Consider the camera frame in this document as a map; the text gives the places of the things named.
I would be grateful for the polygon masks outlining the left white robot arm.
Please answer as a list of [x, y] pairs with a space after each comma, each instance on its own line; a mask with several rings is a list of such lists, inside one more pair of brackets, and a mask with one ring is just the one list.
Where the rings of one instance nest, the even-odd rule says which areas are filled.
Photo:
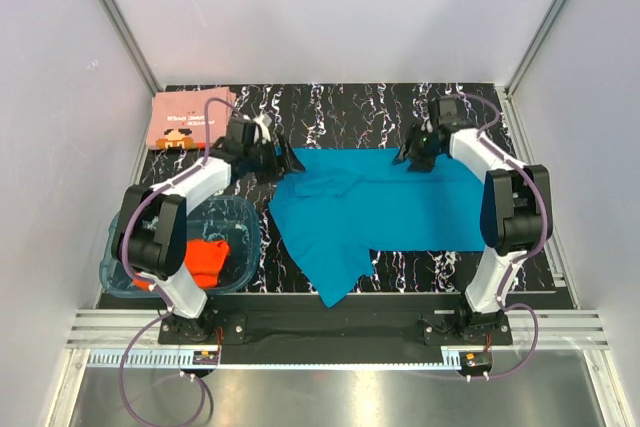
[[149, 283], [167, 306], [163, 318], [192, 340], [213, 332], [215, 324], [208, 296], [185, 264], [188, 215], [248, 174], [269, 183], [305, 171], [271, 123], [266, 114], [233, 117], [225, 135], [193, 166], [163, 183], [132, 185], [124, 193], [111, 254], [130, 277]]

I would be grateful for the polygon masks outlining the blue t-shirt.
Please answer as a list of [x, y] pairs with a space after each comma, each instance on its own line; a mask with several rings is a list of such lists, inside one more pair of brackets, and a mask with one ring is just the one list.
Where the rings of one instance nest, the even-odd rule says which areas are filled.
[[371, 251], [480, 252], [483, 186], [462, 163], [432, 172], [393, 164], [392, 149], [295, 151], [304, 172], [278, 182], [269, 211], [294, 263], [332, 308], [363, 276]]

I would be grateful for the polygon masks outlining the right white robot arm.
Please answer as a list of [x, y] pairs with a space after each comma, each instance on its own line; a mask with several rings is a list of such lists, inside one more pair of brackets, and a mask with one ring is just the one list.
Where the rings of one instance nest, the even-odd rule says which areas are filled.
[[485, 243], [473, 279], [461, 295], [449, 324], [441, 331], [462, 343], [485, 342], [506, 326], [508, 292], [523, 264], [536, 256], [553, 233], [550, 174], [542, 165], [525, 164], [496, 145], [487, 131], [500, 120], [478, 127], [462, 118], [458, 94], [428, 104], [428, 121], [414, 123], [394, 164], [431, 172], [441, 156], [463, 164], [482, 182], [480, 233]]

